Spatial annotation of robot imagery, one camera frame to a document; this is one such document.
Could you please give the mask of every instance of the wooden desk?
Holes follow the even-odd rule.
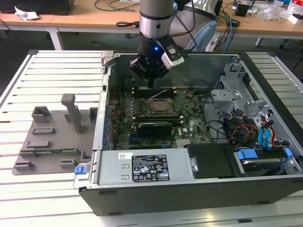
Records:
[[[50,33],[56,50],[64,50],[60,32],[96,32],[96,33],[139,33],[133,27],[116,27],[119,21],[133,22],[139,20],[139,5],[133,7],[135,12],[102,11],[95,8],[96,0],[75,0],[74,6],[68,16],[41,15],[41,19],[33,21],[19,20],[14,14],[0,14],[0,18],[12,30],[47,31]],[[98,7],[110,9],[111,0],[103,0]],[[281,18],[280,21],[261,21],[257,14],[247,14],[246,17],[237,17],[234,10],[226,7],[231,0],[224,0],[223,7],[231,18],[241,22],[236,36],[259,38],[256,45],[260,45],[262,38],[303,39],[303,26],[294,25]],[[117,7],[125,7],[131,3],[114,3]],[[0,29],[7,29],[0,23]],[[224,33],[226,24],[223,19],[218,20],[215,38]]]
[[[258,14],[247,13],[246,17],[235,16],[235,11],[232,5],[226,3],[232,2],[231,0],[224,0],[224,11],[231,17],[241,22],[238,27],[237,33],[264,33],[264,34],[285,34],[285,35],[303,35],[303,26],[294,25],[289,20],[281,18],[277,20],[262,21]],[[223,18],[218,20],[218,32],[225,32],[226,24]]]
[[[20,20],[15,14],[13,13],[0,13],[0,19],[6,25],[20,25],[20,26],[50,26],[51,20],[53,19],[54,15],[39,15],[39,19],[36,20]]]
[[[101,1],[97,6],[101,9],[111,10],[108,6],[111,1],[112,0]],[[135,12],[102,11],[95,7],[95,2],[96,0],[75,0],[69,15],[54,16],[51,21],[51,26],[117,28],[116,23],[119,21],[139,21],[139,5],[132,7],[136,10]],[[134,3],[113,3],[113,5],[118,8],[133,4]]]
[[[0,19],[7,25],[11,30],[25,30],[25,31],[46,31],[51,34],[53,43],[62,44],[60,36],[51,27],[51,20],[54,15],[40,14],[40,18],[36,20],[20,20],[15,14],[3,14],[0,13]],[[7,27],[0,21],[0,32],[2,38],[6,38],[5,33],[2,30],[8,30]]]

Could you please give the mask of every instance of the blue latch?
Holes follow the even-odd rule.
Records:
[[[285,152],[287,157],[290,157],[291,155],[293,155],[292,151],[289,148],[285,148],[284,152]]]
[[[77,166],[75,168],[75,175],[83,175],[86,174],[86,166]]]
[[[250,158],[258,158],[256,151],[254,149],[241,149],[237,152],[240,160],[242,159],[250,159]]]

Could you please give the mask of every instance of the white label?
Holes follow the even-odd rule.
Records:
[[[118,159],[132,159],[132,153],[119,153]]]

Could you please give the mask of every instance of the sticker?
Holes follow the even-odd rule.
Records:
[[[132,159],[132,153],[119,153],[118,159]]]
[[[132,165],[135,183],[169,181],[166,155],[132,156]]]

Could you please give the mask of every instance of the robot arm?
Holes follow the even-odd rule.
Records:
[[[215,4],[217,2],[217,0],[204,1],[210,3],[215,1]],[[194,8],[192,7],[194,1],[175,0],[175,2],[178,10],[183,10],[184,7],[192,9],[189,14],[185,14],[185,20],[195,24],[193,14],[197,14],[196,10],[200,9],[196,9],[195,5]],[[163,77],[170,69],[183,63],[184,58],[187,57],[187,51],[184,51],[184,48],[187,47],[186,43],[188,44],[188,41],[178,40],[179,45],[177,45],[169,34],[172,33],[171,25],[175,24],[173,22],[175,20],[173,5],[174,0],[140,0],[139,53],[137,58],[131,61],[131,69],[140,78],[148,80],[149,88],[153,87],[156,78]],[[183,28],[178,36],[186,34]]]

